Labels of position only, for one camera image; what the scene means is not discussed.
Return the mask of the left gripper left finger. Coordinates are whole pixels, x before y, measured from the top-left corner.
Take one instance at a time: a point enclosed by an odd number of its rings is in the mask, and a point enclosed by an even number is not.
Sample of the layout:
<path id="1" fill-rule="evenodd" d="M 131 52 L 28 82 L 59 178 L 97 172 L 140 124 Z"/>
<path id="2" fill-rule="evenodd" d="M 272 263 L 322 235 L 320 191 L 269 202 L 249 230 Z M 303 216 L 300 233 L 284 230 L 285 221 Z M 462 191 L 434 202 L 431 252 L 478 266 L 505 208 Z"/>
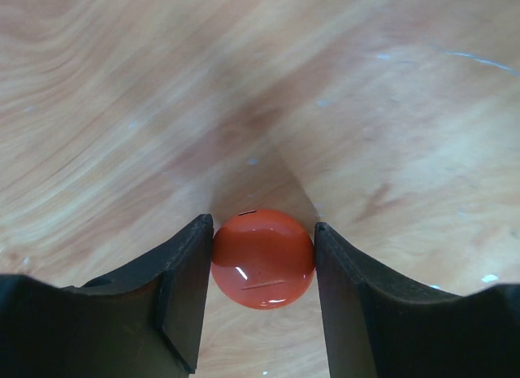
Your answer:
<path id="1" fill-rule="evenodd" d="M 197 369 L 214 225 L 176 235 L 80 287 L 1 277 L 4 377 L 187 377 Z"/>

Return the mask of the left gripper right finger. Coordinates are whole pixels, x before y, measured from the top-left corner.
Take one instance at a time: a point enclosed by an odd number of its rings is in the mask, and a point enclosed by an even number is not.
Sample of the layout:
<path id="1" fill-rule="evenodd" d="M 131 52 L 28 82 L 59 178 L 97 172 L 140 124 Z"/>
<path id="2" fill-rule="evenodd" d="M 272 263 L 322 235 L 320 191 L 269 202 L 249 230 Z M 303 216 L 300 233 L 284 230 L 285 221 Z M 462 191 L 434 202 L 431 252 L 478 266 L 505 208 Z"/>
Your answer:
<path id="1" fill-rule="evenodd" d="M 458 296 L 314 229 L 318 292 L 333 377 L 516 377 L 519 287 Z"/>

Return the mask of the orange charging case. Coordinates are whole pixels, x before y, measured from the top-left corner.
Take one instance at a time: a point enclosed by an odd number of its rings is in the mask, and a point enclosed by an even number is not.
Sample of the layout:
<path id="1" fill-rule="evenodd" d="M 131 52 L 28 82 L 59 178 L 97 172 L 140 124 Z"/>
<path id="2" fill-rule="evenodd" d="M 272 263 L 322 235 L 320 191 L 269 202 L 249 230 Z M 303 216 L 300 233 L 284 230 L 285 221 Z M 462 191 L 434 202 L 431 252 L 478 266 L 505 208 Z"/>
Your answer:
<path id="1" fill-rule="evenodd" d="M 214 235 L 211 274 L 234 302 L 256 310 L 292 304 L 314 278 L 314 244 L 302 223 L 277 210 L 246 211 Z"/>

